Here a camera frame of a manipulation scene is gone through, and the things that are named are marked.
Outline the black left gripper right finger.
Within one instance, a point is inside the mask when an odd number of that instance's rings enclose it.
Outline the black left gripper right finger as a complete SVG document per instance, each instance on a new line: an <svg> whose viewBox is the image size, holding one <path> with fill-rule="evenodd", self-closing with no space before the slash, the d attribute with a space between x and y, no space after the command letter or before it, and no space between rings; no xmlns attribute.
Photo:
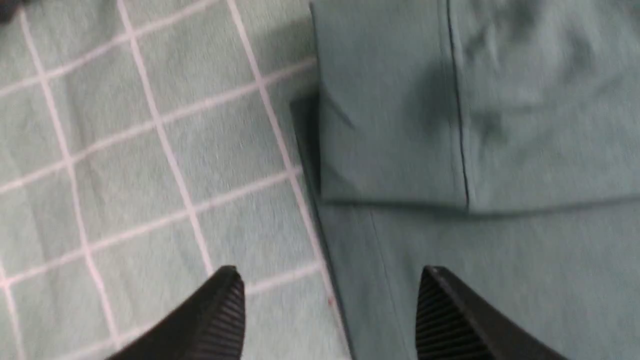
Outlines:
<svg viewBox="0 0 640 360"><path fill-rule="evenodd" d="M443 266L423 268L417 297L419 360L562 360Z"/></svg>

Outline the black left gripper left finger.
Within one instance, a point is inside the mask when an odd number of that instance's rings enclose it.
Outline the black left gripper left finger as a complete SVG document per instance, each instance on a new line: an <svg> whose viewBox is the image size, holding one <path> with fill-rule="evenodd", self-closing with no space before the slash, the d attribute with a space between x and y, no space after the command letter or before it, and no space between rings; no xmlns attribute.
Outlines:
<svg viewBox="0 0 640 360"><path fill-rule="evenodd" d="M240 360L246 334L245 285L224 265L194 294L110 360Z"/></svg>

